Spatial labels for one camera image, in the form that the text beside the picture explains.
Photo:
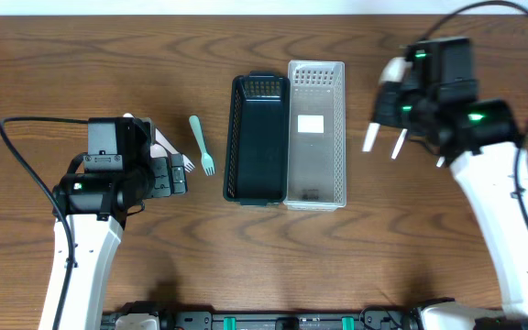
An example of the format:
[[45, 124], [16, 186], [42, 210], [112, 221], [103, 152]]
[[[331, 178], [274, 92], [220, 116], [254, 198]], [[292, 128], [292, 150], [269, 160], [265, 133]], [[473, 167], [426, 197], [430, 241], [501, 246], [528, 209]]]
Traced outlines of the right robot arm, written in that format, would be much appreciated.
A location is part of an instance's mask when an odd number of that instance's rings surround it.
[[421, 40], [392, 59], [379, 78], [364, 151], [381, 127], [398, 128], [400, 142], [418, 136], [450, 169], [478, 221], [502, 299], [499, 310], [426, 302], [405, 327], [528, 329], [528, 156], [508, 104], [479, 100], [470, 40]]

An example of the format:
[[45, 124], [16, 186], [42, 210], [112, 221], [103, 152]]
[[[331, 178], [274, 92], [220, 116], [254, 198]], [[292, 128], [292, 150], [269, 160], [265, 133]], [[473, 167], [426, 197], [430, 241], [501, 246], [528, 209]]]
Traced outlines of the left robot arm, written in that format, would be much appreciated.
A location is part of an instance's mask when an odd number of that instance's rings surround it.
[[41, 329], [97, 329], [111, 266], [134, 206], [182, 195], [182, 155], [169, 153], [148, 118], [91, 118], [88, 150], [73, 158], [53, 189], [64, 218], [54, 226], [55, 252]]

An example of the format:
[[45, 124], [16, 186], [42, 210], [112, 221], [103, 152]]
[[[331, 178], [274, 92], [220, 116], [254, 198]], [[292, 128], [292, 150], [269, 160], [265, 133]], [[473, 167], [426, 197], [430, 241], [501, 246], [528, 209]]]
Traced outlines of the white spoon crossed top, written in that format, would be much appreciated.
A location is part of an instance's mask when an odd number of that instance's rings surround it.
[[440, 157], [438, 159], [438, 161], [436, 162], [436, 167], [437, 168], [441, 168], [444, 164], [445, 164], [445, 158], [444, 157]]

